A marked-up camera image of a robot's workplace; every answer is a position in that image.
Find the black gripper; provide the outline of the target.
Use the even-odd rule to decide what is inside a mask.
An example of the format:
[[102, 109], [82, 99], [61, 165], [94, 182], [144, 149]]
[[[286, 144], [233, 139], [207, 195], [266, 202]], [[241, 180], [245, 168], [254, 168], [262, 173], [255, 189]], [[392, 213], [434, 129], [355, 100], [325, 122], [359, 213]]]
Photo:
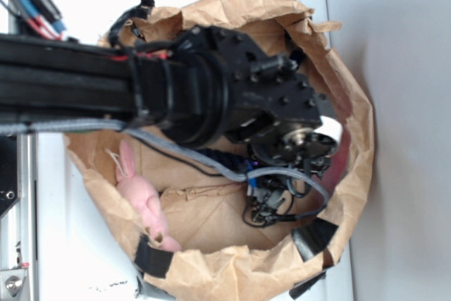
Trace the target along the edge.
[[342, 126], [296, 60], [269, 56], [249, 35], [214, 26], [179, 36], [172, 58], [188, 70], [192, 102], [189, 116], [173, 124], [174, 142], [204, 148], [223, 136], [267, 166], [328, 169]]

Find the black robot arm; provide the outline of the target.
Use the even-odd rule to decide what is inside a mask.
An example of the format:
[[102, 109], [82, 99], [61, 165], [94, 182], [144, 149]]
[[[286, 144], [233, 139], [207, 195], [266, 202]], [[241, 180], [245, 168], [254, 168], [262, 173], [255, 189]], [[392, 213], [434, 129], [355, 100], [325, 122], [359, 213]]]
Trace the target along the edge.
[[1, 133], [141, 128], [204, 149], [220, 137], [264, 165], [323, 171], [343, 128], [287, 54], [196, 26], [172, 42], [107, 49], [1, 36]]

